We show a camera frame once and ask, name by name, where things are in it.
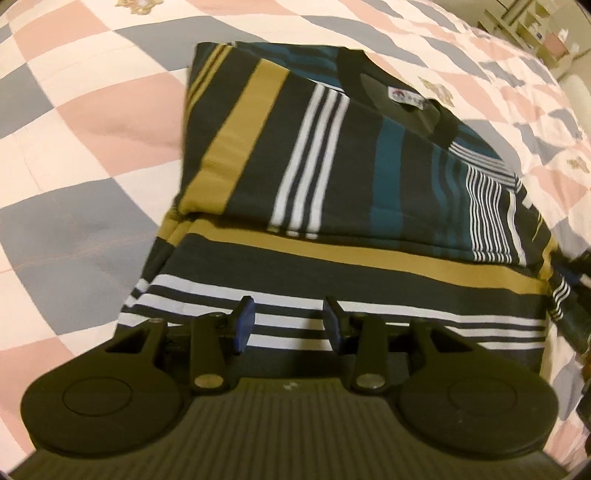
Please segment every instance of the mustard yellow stripe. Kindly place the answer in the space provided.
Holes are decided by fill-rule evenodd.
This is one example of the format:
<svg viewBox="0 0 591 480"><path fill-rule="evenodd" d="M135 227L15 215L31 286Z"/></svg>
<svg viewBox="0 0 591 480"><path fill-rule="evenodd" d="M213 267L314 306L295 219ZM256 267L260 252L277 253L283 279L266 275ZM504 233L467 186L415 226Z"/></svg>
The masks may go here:
<svg viewBox="0 0 591 480"><path fill-rule="evenodd" d="M187 232L191 228L192 224L193 222L189 220L185 220L184 222L179 223L179 225L175 228L174 232L168 237L166 241L172 246L176 247L185 237L185 235L187 235Z"/></svg>
<svg viewBox="0 0 591 480"><path fill-rule="evenodd" d="M308 242L239 226L222 226L213 216L195 221L189 233L196 233L214 242L247 245L342 264L412 273L460 287L502 288L517 294L547 294L546 282L526 277L502 265L459 263L392 250Z"/></svg>
<svg viewBox="0 0 591 480"><path fill-rule="evenodd" d="M205 68L203 68L203 70L201 71L200 74L204 74L203 81L201 83L199 83L199 85L197 86L197 89L195 90L194 93L189 92L189 94L187 95L187 106L186 106L186 110L185 110L186 121L188 120L189 115L191 114L191 110L193 110L193 107L195 106L195 103L197 103L199 101L199 99L201 98L201 95L203 95L203 92L205 92L205 90L207 89L207 87L211 83L213 76L216 74L220 65L223 63L223 61L226 59L226 57L230 53L230 50L232 49L232 47L230 45L222 45L221 48L222 48L222 52L217 56L217 58L215 58L211 67L207 70ZM197 84L198 80L199 80L199 77L197 79L195 79L195 82L193 82L193 84L191 85L191 90L193 90L193 88L194 88L195 84Z"/></svg>
<svg viewBox="0 0 591 480"><path fill-rule="evenodd" d="M556 242L553 236L550 236L550 240L548 241L546 248L544 248L544 251L542 252L543 264L540 268L540 272L538 273L538 278L540 280L547 281L552 276L553 268L550 257L552 253L554 253L557 249L558 243Z"/></svg>
<svg viewBox="0 0 591 480"><path fill-rule="evenodd" d="M287 74L288 70L279 65L259 61L205 152L201 169L178 205L179 213L223 213Z"/></svg>
<svg viewBox="0 0 591 480"><path fill-rule="evenodd" d="M180 222L181 218L178 216L174 208L169 209L168 212L166 212L166 215L164 215L164 220L162 220L162 225L160 225L156 235L162 240L168 241Z"/></svg>
<svg viewBox="0 0 591 480"><path fill-rule="evenodd" d="M221 45L221 44L216 45L214 47L214 49L212 50L212 52L209 54L209 57L207 57L207 60L203 63L203 67L199 71L199 74L197 75L197 77L195 77L195 80L189 86L189 88L187 90L187 96L186 96L186 99L185 99L185 104L186 105L189 104L189 99L193 96L193 94L195 93L195 90L197 90L197 87L199 86L199 83L203 79L203 76L209 70L209 67L212 65L214 59L216 58L217 54L220 52L220 50L222 49L222 47L223 47L223 45Z"/></svg>
<svg viewBox="0 0 591 480"><path fill-rule="evenodd" d="M229 45L217 45L210 56L207 58L205 65L195 78L195 81L191 84L191 87L187 91L187 95L185 97L185 108L183 112L183 157L184 157L184 146L187 139L187 124L189 123L189 117L191 115L191 110L195 106L195 103L201 98L203 92L207 89L209 84L212 81L213 76L216 74L217 70L219 69L220 65L223 63L224 59L230 53L230 49L232 47Z"/></svg>

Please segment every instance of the circular pad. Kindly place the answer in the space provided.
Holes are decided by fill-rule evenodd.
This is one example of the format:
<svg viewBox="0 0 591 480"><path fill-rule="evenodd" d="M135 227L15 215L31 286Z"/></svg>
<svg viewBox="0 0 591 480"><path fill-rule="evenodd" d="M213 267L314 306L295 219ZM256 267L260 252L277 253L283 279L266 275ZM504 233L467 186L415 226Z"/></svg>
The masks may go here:
<svg viewBox="0 0 591 480"><path fill-rule="evenodd" d="M544 445L557 412L549 385L504 362L445 357L411 376L398 397L402 416L422 438L476 458L518 456Z"/></svg>
<svg viewBox="0 0 591 480"><path fill-rule="evenodd" d="M175 382L141 355L82 355L36 380L21 414L37 446L113 455L161 436L181 405Z"/></svg>

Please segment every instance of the white stripe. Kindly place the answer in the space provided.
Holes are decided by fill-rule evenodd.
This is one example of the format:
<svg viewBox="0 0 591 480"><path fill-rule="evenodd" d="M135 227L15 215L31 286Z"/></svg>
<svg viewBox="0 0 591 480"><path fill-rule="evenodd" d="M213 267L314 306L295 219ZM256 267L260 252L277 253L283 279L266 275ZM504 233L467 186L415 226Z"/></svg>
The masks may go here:
<svg viewBox="0 0 591 480"><path fill-rule="evenodd" d="M503 253L505 248L502 244L501 240L501 231L502 227L496 222L498 215L496 215L499 211L499 200L498 200L498 190L497 188L500 185L494 181L491 181L491 191L489 194L489 206L491 207L491 230L495 237L495 244L496 244L496 254L497 254L497 261L503 261Z"/></svg>
<svg viewBox="0 0 591 480"><path fill-rule="evenodd" d="M322 300L308 299L304 297L288 297L283 295L275 295L271 293L263 293L249 290L239 290L237 288L218 287L214 285L207 285L202 283L185 280L172 275L161 274L158 275L152 285L160 285L163 287L173 288L177 291L182 291L194 295L204 295L217 299L227 299L239 301L243 296L250 295L256 303L265 305L274 305L288 308L299 308L307 310L322 310ZM151 294L144 294L138 300L138 304L144 303L145 297ZM408 307L403 305L387 305L376 303L363 303L357 301L339 301L339 304L348 312L365 312L383 315L402 315L411 317L435 318L441 320L451 320L458 323L507 323L513 325L526 326L541 326L545 325L545 320L537 319L523 319L513 316L501 315L457 315L454 313L440 312L438 310L422 309L418 307ZM202 307L207 311L199 310L198 314L211 312L211 307Z"/></svg>
<svg viewBox="0 0 591 480"><path fill-rule="evenodd" d="M589 276L583 274L581 275L581 278L579 280L583 285L585 285L585 287L587 288L591 288L591 278L589 278Z"/></svg>
<svg viewBox="0 0 591 480"><path fill-rule="evenodd" d="M312 93L312 97L310 98L310 103L308 103L308 108L304 114L304 119L300 125L300 131L298 132L294 148L291 152L290 161L287 164L287 168L285 169L285 173L283 174L283 178L281 179L281 183L277 191L277 196L275 197L273 214L271 215L271 220L269 222L270 228L280 227L283 223L283 219L285 218L287 198L290 194L291 186L293 185L297 170L300 166L301 157L306 147L308 135L312 127L312 121L316 111L318 110L318 105L324 90L325 88L322 85L316 84L314 92Z"/></svg>
<svg viewBox="0 0 591 480"><path fill-rule="evenodd" d="M515 177L515 173L511 171L511 169L507 165L505 165L502 160L475 152L473 150L470 150L469 148L464 147L463 145L460 145L457 142L452 142L450 148L454 148L456 151L463 153L465 156L469 158L479 160L482 165L488 165L490 168L494 169L498 173L504 173L509 177Z"/></svg>
<svg viewBox="0 0 591 480"><path fill-rule="evenodd" d="M481 166L482 168L489 170L491 173L496 174L500 178L515 180L515 175L510 170L502 168L502 166L501 166L501 169L499 169L498 168L499 165L497 165L497 164L492 164L491 162L488 162L482 158L474 157L473 155L471 155L470 152L466 151L465 149L464 150L460 149L458 145L454 145L454 144L450 145L449 150L454 155L456 155L456 156L458 156L470 163L475 163L475 164Z"/></svg>
<svg viewBox="0 0 591 480"><path fill-rule="evenodd" d="M481 165L480 162L478 162L477 160L474 160L472 158L467 158L464 154L462 154L460 152L457 152L452 147L450 147L450 152L453 153L453 154L455 154L455 155L457 155L462 160L464 160L466 163L468 163L469 165L471 165L474 168L477 168L483 174L485 174L488 177L494 179L498 183L503 184L503 185L505 185L507 187L514 187L515 186L515 178L514 177L503 176L502 174L493 172L493 171L491 171L490 167Z"/></svg>
<svg viewBox="0 0 591 480"><path fill-rule="evenodd" d="M501 221L501 208L499 203L501 201L502 196L502 188L500 185L495 185L496 188L496 197L495 197L495 222L497 228L499 229L499 235L503 242L503 257L505 262L511 262L511 250L509 249L509 242L507 240L507 236L505 235L505 228L503 227L503 222Z"/></svg>
<svg viewBox="0 0 591 480"><path fill-rule="evenodd" d="M494 261L501 262L502 261L502 253L503 253L503 245L501 244L501 234L499 233L498 225L496 224L495 219L495 212L498 211L498 203L496 200L496 188L499 186L498 183L495 183L491 179L489 179L489 189L487 192L487 205L489 208L489 226L491 228L493 242L495 244L495 258Z"/></svg>
<svg viewBox="0 0 591 480"><path fill-rule="evenodd" d="M515 227L515 211L517 209L517 200L515 198L515 193L509 191L509 208L507 210L507 225L509 226L509 231L511 232L511 238L513 240L513 246L515 250L517 250L517 257L519 259L519 265L522 267L525 266L525 252L521 245L521 240L519 235L517 234L517 228Z"/></svg>
<svg viewBox="0 0 591 480"><path fill-rule="evenodd" d="M480 345L489 350L533 350L535 348L545 348L544 342L481 342Z"/></svg>
<svg viewBox="0 0 591 480"><path fill-rule="evenodd" d="M451 153L453 153L454 155L456 155L457 157L460 157L462 160L469 163L470 165L481 168L483 170L486 170L486 173L488 175L490 175L491 177L494 177L498 181L507 182L510 185L515 184L514 178L512 176L510 176L509 174L505 175L502 172L498 172L498 171L494 170L493 167L485 164L484 162L482 162L480 160L476 160L474 158L470 158L467 154L459 151L457 148L454 148L453 146L451 146L449 148L449 151Z"/></svg>
<svg viewBox="0 0 591 480"><path fill-rule="evenodd" d="M566 292L566 290L567 290L566 282L562 278L561 281L560 281L560 285L558 286L558 288L552 292L552 298L554 299L554 301L556 303L558 303L558 300L560 298L562 298L562 295Z"/></svg>
<svg viewBox="0 0 591 480"><path fill-rule="evenodd" d="M322 111L320 112L320 118L316 124L316 131L314 132L314 137L312 138L312 145L310 146L310 151L308 152L306 166L304 167L304 172L300 178L300 184L298 185L297 191L295 193L290 225L288 227L290 230L299 231L301 228L301 223L304 218L304 208L306 206L306 197L308 196L308 191L310 190L310 184L312 182L312 177L314 176L314 171L316 170L318 156L320 155L320 149L324 140L324 133L326 132L326 127L328 126L330 114L332 113L332 110L335 106L337 95L337 92L330 90L322 107Z"/></svg>
<svg viewBox="0 0 591 480"><path fill-rule="evenodd" d="M386 325L405 327L408 326L408 322L386 322ZM498 329L498 328L462 328L462 327L451 327L445 325L446 328L452 330L464 337L513 337L513 338L541 338L544 339L546 334L544 331L531 331L531 330L515 330L515 329Z"/></svg>
<svg viewBox="0 0 591 480"><path fill-rule="evenodd" d="M554 301L556 302L556 307L554 307L553 311L560 318L563 317L562 308L561 308L562 302L565 301L565 299L569 295L570 295L570 286L565 281L565 279L562 279L562 282L560 283L560 287L557 290L555 290L554 292L552 292L552 297L554 298Z"/></svg>
<svg viewBox="0 0 591 480"><path fill-rule="evenodd" d="M331 351L328 340L320 339L304 339L304 338L286 338L275 337L268 335L253 334L248 339L249 346L263 347L263 348L277 348L282 350L315 350L315 351ZM544 342L480 342L489 350L533 350L537 348L544 348Z"/></svg>
<svg viewBox="0 0 591 480"><path fill-rule="evenodd" d="M495 249L493 244L493 238L491 232L489 231L489 225L491 224L488 213L488 179L485 176L476 175L476 177L480 177L478 181L479 187L479 200L480 200L480 215L482 219L482 229L483 229L483 236L484 241L486 244L486 254L488 256L488 261L493 261L492 252Z"/></svg>
<svg viewBox="0 0 591 480"><path fill-rule="evenodd" d="M322 206L324 204L324 195L326 194L326 186L329 182L330 169L335 158L336 144L339 140L340 127L343 124L345 112L349 106L349 97L346 95L340 96L339 106L336 109L335 118L332 125L330 126L329 138L326 143L326 150L324 151L324 159L322 161L322 167L320 174L318 175L318 181L316 182L316 189L314 190L314 196L312 198L312 206L310 207L310 220L308 222L308 234L314 235L320 230L320 222L322 221Z"/></svg>
<svg viewBox="0 0 591 480"><path fill-rule="evenodd" d="M482 261L484 256L480 253L482 250L482 244L480 242L480 233L478 230L478 212L476 211L476 197L474 194L474 177L476 170L470 165L467 166L466 175L466 190L470 196L470 238L472 240L472 250L474 252L474 260Z"/></svg>
<svg viewBox="0 0 591 480"><path fill-rule="evenodd" d="M149 286L150 284L147 281L145 281L143 278L140 278L135 285L135 288L137 288L141 293L146 293L146 290L148 290Z"/></svg>
<svg viewBox="0 0 591 480"><path fill-rule="evenodd" d="M316 83L319 83L319 84L321 84L321 85L323 85L325 87L328 87L328 88L332 88L334 90L337 90L338 92L344 92L344 90L341 87L336 87L334 85L331 85L330 83L321 82L320 80L312 80L312 81L313 82L316 82Z"/></svg>
<svg viewBox="0 0 591 480"><path fill-rule="evenodd" d="M137 313L124 313L121 312L117 317L117 323L122 325L127 325L128 327L135 327L142 322L145 322L150 317L145 317L143 315L138 315Z"/></svg>
<svg viewBox="0 0 591 480"><path fill-rule="evenodd" d="M294 328L298 330L324 330L324 323L320 319L302 319L283 315L269 315L268 313L257 313L255 323L267 327Z"/></svg>
<svg viewBox="0 0 591 480"><path fill-rule="evenodd" d="M281 350L323 350L332 351L330 342L325 339L286 338L271 335L257 335L253 333L247 345L263 348L278 348Z"/></svg>
<svg viewBox="0 0 591 480"><path fill-rule="evenodd" d="M127 297L127 300L125 300L125 303L123 305L131 308L135 305L136 301L137 299L133 295L130 295L129 297Z"/></svg>

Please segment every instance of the striped fabric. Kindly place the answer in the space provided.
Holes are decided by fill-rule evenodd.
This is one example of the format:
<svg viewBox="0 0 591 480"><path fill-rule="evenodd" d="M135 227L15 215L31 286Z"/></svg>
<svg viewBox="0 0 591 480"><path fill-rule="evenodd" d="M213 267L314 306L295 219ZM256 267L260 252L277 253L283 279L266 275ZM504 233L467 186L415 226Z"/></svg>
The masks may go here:
<svg viewBox="0 0 591 480"><path fill-rule="evenodd" d="M251 368L298 375L332 364L331 294L394 326L437 319L539 371L569 295L550 231L476 132L388 86L417 94L360 51L199 44L180 191L120 323L252 295Z"/></svg>

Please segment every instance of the bed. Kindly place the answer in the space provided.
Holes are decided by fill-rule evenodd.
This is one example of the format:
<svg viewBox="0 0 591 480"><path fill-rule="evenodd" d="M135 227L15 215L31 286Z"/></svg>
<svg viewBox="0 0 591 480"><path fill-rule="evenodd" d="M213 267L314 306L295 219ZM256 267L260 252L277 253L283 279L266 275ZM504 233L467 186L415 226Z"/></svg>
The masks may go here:
<svg viewBox="0 0 591 480"><path fill-rule="evenodd" d="M0 17L0 470L33 445L37 377L110 338L177 193L199 41L328 44L438 99L521 178L562 250L591 244L591 143L535 58L427 0L17 0ZM541 375L572 468L580 359L548 328Z"/></svg>

